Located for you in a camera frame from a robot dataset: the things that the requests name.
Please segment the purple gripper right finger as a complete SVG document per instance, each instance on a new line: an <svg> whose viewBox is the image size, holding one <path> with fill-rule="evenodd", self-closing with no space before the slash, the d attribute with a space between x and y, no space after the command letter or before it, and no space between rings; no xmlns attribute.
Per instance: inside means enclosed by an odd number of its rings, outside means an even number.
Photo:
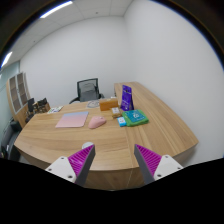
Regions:
<svg viewBox="0 0 224 224"><path fill-rule="evenodd" d="M150 184L182 169L182 166L170 155L161 156L138 144L134 146L134 155L145 184Z"/></svg>

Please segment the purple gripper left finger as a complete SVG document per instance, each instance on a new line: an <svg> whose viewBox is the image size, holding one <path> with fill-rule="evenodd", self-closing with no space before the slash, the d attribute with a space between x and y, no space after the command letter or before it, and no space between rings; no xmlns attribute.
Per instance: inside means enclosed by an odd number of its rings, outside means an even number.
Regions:
<svg viewBox="0 0 224 224"><path fill-rule="evenodd" d="M95 145L92 144L69 157L59 157L46 171L78 186L84 186L94 157Z"/></svg>

